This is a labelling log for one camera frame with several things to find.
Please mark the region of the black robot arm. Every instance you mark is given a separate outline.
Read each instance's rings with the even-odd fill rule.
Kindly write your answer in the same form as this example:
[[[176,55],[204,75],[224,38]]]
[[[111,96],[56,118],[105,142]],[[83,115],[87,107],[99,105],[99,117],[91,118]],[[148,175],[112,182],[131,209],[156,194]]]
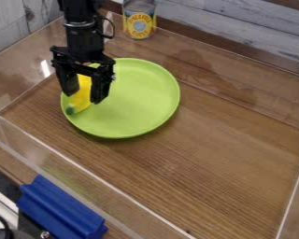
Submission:
[[[100,13],[101,0],[57,0],[64,12],[64,47],[49,48],[63,93],[72,96],[80,89],[79,75],[91,77],[89,102],[99,104],[109,94],[116,61],[104,51],[104,40],[115,35],[103,32],[108,18]]]

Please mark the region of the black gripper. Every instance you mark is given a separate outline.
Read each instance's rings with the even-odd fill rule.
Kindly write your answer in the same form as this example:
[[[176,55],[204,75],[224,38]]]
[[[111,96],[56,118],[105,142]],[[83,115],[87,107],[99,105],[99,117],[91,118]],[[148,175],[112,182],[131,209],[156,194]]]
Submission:
[[[116,61],[103,52],[76,56],[69,53],[67,47],[52,46],[49,50],[53,55],[51,62],[56,70],[63,93],[71,96],[79,91],[77,74],[92,77],[89,101],[95,105],[99,104],[109,94]]]

